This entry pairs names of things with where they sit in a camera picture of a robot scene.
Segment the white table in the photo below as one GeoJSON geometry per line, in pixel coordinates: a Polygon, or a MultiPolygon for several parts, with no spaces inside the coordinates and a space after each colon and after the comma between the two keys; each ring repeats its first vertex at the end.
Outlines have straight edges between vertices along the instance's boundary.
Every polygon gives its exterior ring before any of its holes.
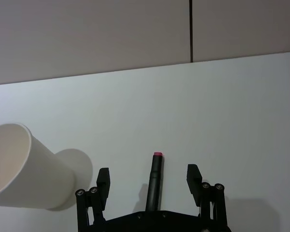
{"type": "MultiPolygon", "coordinates": [[[[197,215],[186,183],[196,163],[225,185],[234,232],[290,232],[290,53],[1,85],[7,121],[54,153],[86,153],[91,186],[109,167],[106,219],[144,206],[151,156],[162,151],[161,209],[197,215]]],[[[0,232],[75,232],[76,223],[75,206],[0,207],[0,232]]]]}

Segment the marker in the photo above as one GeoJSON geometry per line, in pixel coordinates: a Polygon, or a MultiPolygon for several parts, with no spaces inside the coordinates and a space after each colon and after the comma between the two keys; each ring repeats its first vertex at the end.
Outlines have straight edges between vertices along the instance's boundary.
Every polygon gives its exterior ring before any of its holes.
{"type": "Polygon", "coordinates": [[[149,176],[146,211],[157,211],[160,200],[163,154],[155,152],[149,176]]]}

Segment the bolt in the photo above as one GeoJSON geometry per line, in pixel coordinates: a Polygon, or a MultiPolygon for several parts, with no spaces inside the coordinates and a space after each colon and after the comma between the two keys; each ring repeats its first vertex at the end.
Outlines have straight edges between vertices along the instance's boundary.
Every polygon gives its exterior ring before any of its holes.
{"type": "Polygon", "coordinates": [[[203,188],[205,188],[205,189],[208,189],[208,188],[209,188],[209,184],[206,183],[206,182],[204,182],[204,183],[202,184],[202,186],[203,186],[203,188]]]}
{"type": "Polygon", "coordinates": [[[92,190],[91,190],[90,192],[92,192],[92,193],[96,193],[97,191],[98,191],[97,188],[92,188],[92,190]]]}
{"type": "Polygon", "coordinates": [[[78,196],[83,195],[83,194],[84,194],[84,190],[82,190],[82,189],[77,192],[78,196]]]}
{"type": "Polygon", "coordinates": [[[221,189],[223,189],[223,185],[221,185],[221,184],[216,184],[216,188],[219,189],[219,190],[221,190],[221,189]]]}

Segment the black vertical line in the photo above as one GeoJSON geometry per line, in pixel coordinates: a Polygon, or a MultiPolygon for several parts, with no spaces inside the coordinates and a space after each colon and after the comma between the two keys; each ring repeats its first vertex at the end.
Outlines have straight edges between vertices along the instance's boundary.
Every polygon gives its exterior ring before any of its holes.
{"type": "Polygon", "coordinates": [[[190,62],[193,63],[192,0],[189,0],[190,62]]]}

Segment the white paper cup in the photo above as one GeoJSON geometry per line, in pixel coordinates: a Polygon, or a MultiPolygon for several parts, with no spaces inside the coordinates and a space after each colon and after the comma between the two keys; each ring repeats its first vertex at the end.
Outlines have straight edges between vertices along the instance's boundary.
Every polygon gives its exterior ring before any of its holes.
{"type": "Polygon", "coordinates": [[[50,209],[73,191],[74,173],[24,125],[0,125],[0,206],[50,209]]]}

